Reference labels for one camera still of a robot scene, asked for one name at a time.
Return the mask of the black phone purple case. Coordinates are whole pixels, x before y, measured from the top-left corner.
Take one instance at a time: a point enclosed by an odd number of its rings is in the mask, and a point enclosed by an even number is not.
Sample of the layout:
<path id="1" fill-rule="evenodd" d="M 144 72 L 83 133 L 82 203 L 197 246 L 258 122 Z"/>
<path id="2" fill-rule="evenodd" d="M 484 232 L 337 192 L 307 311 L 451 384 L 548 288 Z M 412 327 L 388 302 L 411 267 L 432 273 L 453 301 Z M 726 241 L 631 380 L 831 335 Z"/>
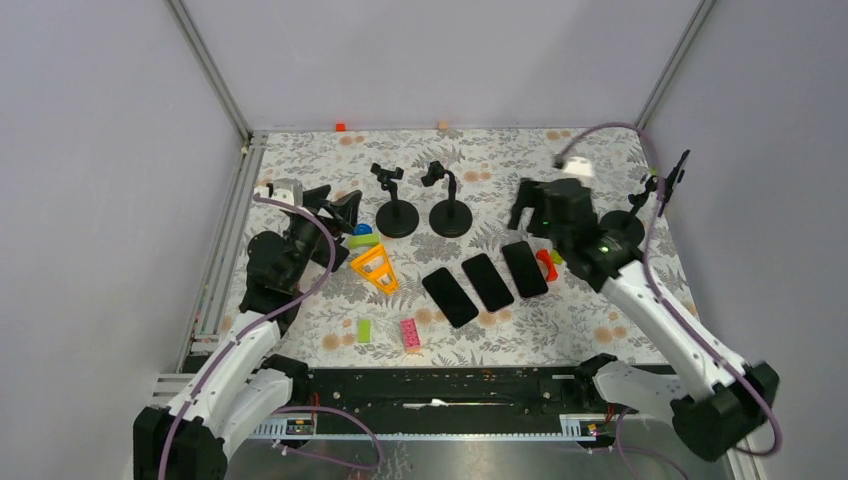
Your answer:
<path id="1" fill-rule="evenodd" d="M 501 248 L 501 252 L 522 299 L 537 297 L 549 291 L 528 242 L 507 244 Z"/>

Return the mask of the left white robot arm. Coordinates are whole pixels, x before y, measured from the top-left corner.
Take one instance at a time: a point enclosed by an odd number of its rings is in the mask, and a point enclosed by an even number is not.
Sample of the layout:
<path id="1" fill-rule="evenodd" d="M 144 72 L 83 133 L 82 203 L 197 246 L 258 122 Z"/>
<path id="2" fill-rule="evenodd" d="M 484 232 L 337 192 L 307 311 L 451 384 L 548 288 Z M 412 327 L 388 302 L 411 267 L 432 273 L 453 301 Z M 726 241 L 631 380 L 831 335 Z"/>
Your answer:
<path id="1" fill-rule="evenodd" d="M 254 201 L 284 211 L 282 233 L 263 231 L 247 246 L 246 292 L 229 333 L 166 405 L 144 408 L 133 424 L 135 479 L 222 479 L 241 444 L 273 411 L 309 401 L 306 365 L 271 354 L 299 307 L 349 251 L 362 193 L 332 201 L 331 188 L 281 180 Z"/>

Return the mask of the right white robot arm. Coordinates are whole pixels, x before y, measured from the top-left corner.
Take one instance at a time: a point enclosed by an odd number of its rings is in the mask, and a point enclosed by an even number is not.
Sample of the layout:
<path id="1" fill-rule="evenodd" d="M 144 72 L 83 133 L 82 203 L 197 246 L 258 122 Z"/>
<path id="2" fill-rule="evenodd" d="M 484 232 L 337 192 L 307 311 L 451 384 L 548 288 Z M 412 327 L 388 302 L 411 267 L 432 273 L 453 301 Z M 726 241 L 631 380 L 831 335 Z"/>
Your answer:
<path id="1" fill-rule="evenodd" d="M 568 271 L 621 310 L 661 352 L 674 378 L 628 367 L 610 355 L 583 363 L 575 402 L 597 412 L 608 403 L 670 425 L 697 457 L 716 461 L 764 423 L 774 454 L 782 432 L 772 406 L 780 384 L 766 362 L 753 364 L 712 335 L 656 278 L 646 254 L 626 232 L 604 227 L 591 191 L 576 178 L 521 179 L 508 228 L 526 209 L 528 233 L 551 241 Z"/>

